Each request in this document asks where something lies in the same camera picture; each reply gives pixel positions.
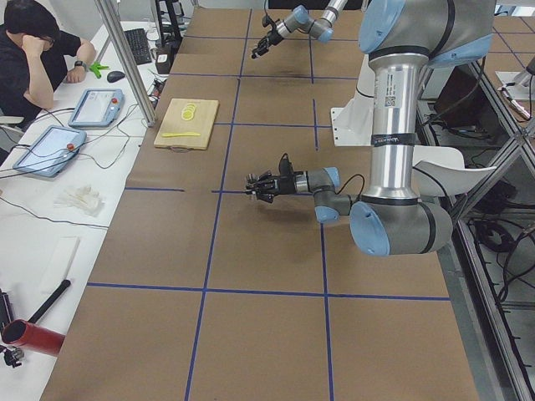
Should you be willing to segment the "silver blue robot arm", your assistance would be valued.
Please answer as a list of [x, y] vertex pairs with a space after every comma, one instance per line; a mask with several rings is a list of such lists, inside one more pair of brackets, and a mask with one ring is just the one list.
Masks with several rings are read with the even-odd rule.
[[317, 220], [350, 219], [358, 248], [371, 256], [423, 254], [451, 238], [452, 220], [422, 201], [411, 175], [420, 71], [484, 58], [492, 42], [493, 1], [373, 1], [364, 12], [359, 48], [374, 72], [369, 185], [344, 195], [334, 168], [296, 171], [287, 156], [273, 175], [249, 175], [246, 191], [260, 201], [313, 195]]
[[313, 18], [302, 4], [295, 7], [283, 19], [273, 20], [266, 8], [262, 16], [262, 26], [271, 29], [262, 37], [252, 50], [252, 59], [260, 58], [273, 46], [280, 44], [292, 33], [299, 31], [321, 43], [327, 43], [333, 36], [333, 26], [344, 10], [346, 0], [329, 1], [320, 18]]

